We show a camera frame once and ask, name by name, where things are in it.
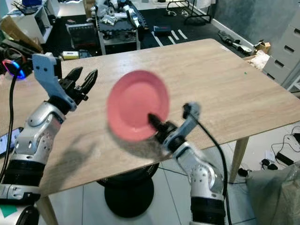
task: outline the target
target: black box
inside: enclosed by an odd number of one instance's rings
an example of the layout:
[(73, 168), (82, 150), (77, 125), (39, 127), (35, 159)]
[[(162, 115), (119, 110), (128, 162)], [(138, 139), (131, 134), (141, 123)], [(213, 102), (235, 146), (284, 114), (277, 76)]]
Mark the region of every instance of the black box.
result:
[(171, 34), (171, 27), (169, 25), (153, 26), (155, 36), (168, 36)]

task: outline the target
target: cardboard box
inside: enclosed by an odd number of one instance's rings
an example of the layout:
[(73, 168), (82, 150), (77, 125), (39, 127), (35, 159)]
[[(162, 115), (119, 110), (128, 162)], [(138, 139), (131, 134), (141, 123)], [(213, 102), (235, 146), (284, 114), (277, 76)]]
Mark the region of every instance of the cardboard box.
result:
[(27, 35), (25, 35), (17, 26), (17, 24), (13, 21), (13, 19), (7, 15), (3, 18), (1, 22), (1, 30), (7, 33), (10, 37), (12, 37), (16, 41), (23, 41), (31, 47), (35, 48), (38, 52), (43, 52), (43, 49), (39, 43), (36, 43), (34, 40), (30, 39)]
[(264, 53), (268, 53), (271, 48), (270, 42), (264, 43), (264, 45), (260, 44), (259, 46), (256, 47), (256, 50), (262, 50)]
[(90, 8), (94, 6), (95, 2), (95, 0), (83, 0), (86, 18), (92, 17)]

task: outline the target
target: pink plate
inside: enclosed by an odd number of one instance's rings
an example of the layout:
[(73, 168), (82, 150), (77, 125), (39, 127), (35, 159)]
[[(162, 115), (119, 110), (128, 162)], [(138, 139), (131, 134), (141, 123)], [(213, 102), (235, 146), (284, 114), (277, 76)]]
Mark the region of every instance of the pink plate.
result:
[(118, 137), (130, 142), (147, 139), (156, 132), (148, 122), (148, 114), (167, 119), (169, 97), (166, 86), (151, 72), (130, 72), (112, 88), (107, 111), (109, 126)]

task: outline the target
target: wooden table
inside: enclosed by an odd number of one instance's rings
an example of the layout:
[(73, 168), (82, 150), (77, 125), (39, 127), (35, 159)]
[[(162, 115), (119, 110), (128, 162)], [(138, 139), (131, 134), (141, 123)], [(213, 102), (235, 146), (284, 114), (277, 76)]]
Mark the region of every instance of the wooden table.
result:
[[(136, 69), (153, 71), (164, 80), (171, 100), (170, 120), (181, 124), (182, 106), (196, 101), (202, 106), (202, 123), (219, 143), (238, 140), (230, 181), (235, 179), (249, 136), (300, 120), (296, 97), (212, 39), (66, 61), (63, 75), (78, 66), (83, 66), (81, 81), (96, 68), (98, 80), (89, 100), (67, 115), (55, 138), (40, 184), (42, 196), (166, 159), (153, 141), (126, 143), (108, 128), (109, 92), (124, 74)], [(0, 78), (0, 135), (8, 130), (10, 82)], [(47, 99), (33, 75), (17, 81), (14, 127), (23, 126)], [(187, 139), (199, 149), (213, 146), (200, 129), (194, 129)], [(38, 205), (47, 203), (43, 199)]]

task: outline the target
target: white tape line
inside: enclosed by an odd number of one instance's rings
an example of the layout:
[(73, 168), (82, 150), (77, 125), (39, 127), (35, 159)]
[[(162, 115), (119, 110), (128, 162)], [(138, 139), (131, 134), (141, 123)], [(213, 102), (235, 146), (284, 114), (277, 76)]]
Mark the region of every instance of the white tape line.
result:
[(175, 34), (175, 31), (172, 30), (171, 33), (172, 33), (173, 37), (175, 38), (175, 40), (179, 40), (179, 37)]
[(179, 34), (184, 38), (184, 39), (187, 39), (187, 36), (184, 35), (184, 33), (182, 33), (181, 30), (178, 30)]
[(163, 43), (160, 42), (160, 40), (158, 39), (158, 37), (156, 37), (154, 35), (154, 32), (152, 31), (151, 34), (153, 35), (153, 37), (155, 38), (156, 42), (158, 43), (159, 46), (164, 46)]
[(171, 36), (168, 36), (168, 38), (170, 39), (170, 41), (172, 42), (173, 45), (175, 45), (175, 41), (173, 40), (173, 38)]

